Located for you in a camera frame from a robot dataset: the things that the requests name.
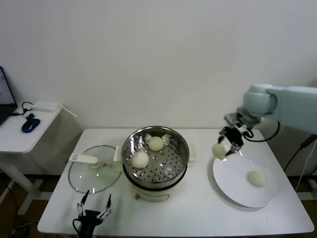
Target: table leg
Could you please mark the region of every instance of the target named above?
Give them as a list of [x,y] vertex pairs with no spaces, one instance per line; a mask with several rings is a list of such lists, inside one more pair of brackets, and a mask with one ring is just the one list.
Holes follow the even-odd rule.
[[0,162],[0,169],[24,188],[28,193],[38,195],[40,191],[29,181],[24,174],[11,162],[9,158],[2,158]]
[[[14,181],[11,180],[11,182],[8,184],[8,188],[11,189],[13,187],[13,184],[14,184]],[[3,200],[5,199],[6,195],[9,193],[8,188],[6,188],[0,196],[0,205],[3,202]]]
[[18,215],[25,215],[33,200],[48,201],[50,199],[51,192],[40,192],[39,190],[43,180],[37,179],[34,184],[31,183],[10,159],[1,159],[0,169],[28,192],[18,211]]
[[310,192],[298,192],[297,195],[301,201],[317,200],[317,183],[314,179],[309,179],[308,183],[312,190]]

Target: black cable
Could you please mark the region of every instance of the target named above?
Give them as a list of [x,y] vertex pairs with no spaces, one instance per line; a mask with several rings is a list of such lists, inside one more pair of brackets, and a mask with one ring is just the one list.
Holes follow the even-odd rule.
[[289,164],[292,162],[292,160],[295,158],[295,156],[298,154],[298,152],[300,152],[302,149],[306,148],[307,146],[309,146],[310,144],[312,144],[315,140],[317,140],[317,135],[310,135],[306,140],[304,140],[301,143],[301,146],[298,148],[298,150],[294,153],[294,155],[292,156],[292,158],[289,160],[289,162],[287,163],[287,165],[284,168],[284,171],[286,171],[287,167],[289,166]]
[[26,103],[33,105],[33,103],[30,103],[30,102],[23,102],[23,103],[22,103],[22,109],[23,109],[23,110],[25,109],[25,108],[24,108],[24,104],[26,104]]
[[279,132],[280,126],[281,126],[281,124],[279,123],[279,121],[277,121],[277,129],[276,129],[276,131],[274,132],[274,134],[271,135],[269,138],[266,138],[266,139],[264,139],[264,140],[251,140],[251,139],[249,139],[250,137],[251,137],[251,138],[253,137],[252,134],[251,134],[251,136],[248,136],[248,135],[246,135],[246,134],[243,134],[243,137],[244,137],[246,140],[251,141],[251,142],[267,142],[267,141],[273,139],[274,137],[276,137],[276,135],[277,135],[278,132]]
[[29,104],[33,105],[33,103],[30,103],[30,102],[23,102],[23,103],[22,103],[22,110],[23,110],[23,112],[22,112],[22,113],[11,113],[11,116],[20,116],[20,115],[24,115],[24,114],[26,114],[27,112],[31,111],[32,108],[31,108],[31,109],[24,108],[24,104],[26,104],[26,103],[29,103]]
[[313,175],[313,173],[315,173],[316,172],[316,170],[317,170],[317,166],[314,168],[314,170],[309,174],[309,176],[312,176]]
[[18,205],[15,199],[15,196],[13,194],[13,192],[11,191],[11,189],[9,188],[9,185],[6,184],[6,182],[4,181],[4,179],[2,177],[0,177],[2,179],[2,182],[4,183],[4,185],[6,186],[6,188],[9,190],[9,192],[11,193],[13,200],[14,200],[14,206],[15,206],[15,215],[14,215],[14,221],[13,221],[13,227],[15,227],[15,223],[16,223],[16,218],[17,218],[17,214],[18,214]]
[[79,232],[78,232],[77,227],[75,226],[75,221],[79,221],[79,219],[76,218],[76,219],[73,220],[73,227],[74,227],[76,233],[78,234]]
[[289,162],[287,163],[287,165],[284,168],[284,171],[286,171],[287,167],[289,166],[289,164],[292,162],[292,160],[295,158],[295,156],[298,154],[298,152],[300,152],[303,148],[300,147],[295,153],[294,155],[291,157],[291,159],[289,160]]

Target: white plate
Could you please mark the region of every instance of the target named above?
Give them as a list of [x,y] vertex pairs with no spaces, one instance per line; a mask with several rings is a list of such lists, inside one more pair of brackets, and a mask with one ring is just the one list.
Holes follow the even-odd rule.
[[[254,170],[261,171],[266,177],[264,187],[256,187],[249,182],[248,174]],[[267,168],[261,168],[239,154],[231,155],[227,161],[215,159],[213,174],[220,189],[246,207],[264,207],[278,192],[278,182]]]

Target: metal rim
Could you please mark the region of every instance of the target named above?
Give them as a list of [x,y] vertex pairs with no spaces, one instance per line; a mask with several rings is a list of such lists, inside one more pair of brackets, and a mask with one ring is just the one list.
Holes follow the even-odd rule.
[[172,188],[174,187],[175,185],[177,185],[182,179],[183,177],[185,176],[186,174],[186,171],[187,171],[187,166],[185,167],[185,171],[184,173],[179,177],[179,180],[177,180],[176,182],[172,183],[171,185],[169,186],[166,186],[166,187],[163,187],[163,188],[148,188],[148,187],[143,187],[141,185],[139,185],[137,182],[135,182],[134,180],[132,180],[127,172],[127,170],[125,169],[124,165],[123,165],[123,172],[124,174],[126,175],[126,177],[129,179],[129,181],[135,185],[136,187],[140,188],[140,189],[143,189],[143,190],[147,190],[147,191],[156,191],[156,192],[159,192],[159,191],[164,191],[164,190],[167,190],[169,188]]

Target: glass lid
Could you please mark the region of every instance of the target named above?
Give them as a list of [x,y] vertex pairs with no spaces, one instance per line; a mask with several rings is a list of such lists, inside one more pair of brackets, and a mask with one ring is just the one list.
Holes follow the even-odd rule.
[[98,167],[91,164],[73,162],[68,172],[70,185],[77,192],[97,193],[113,185],[121,172],[113,161],[115,148],[109,145],[98,145],[84,151],[83,155],[98,158]]

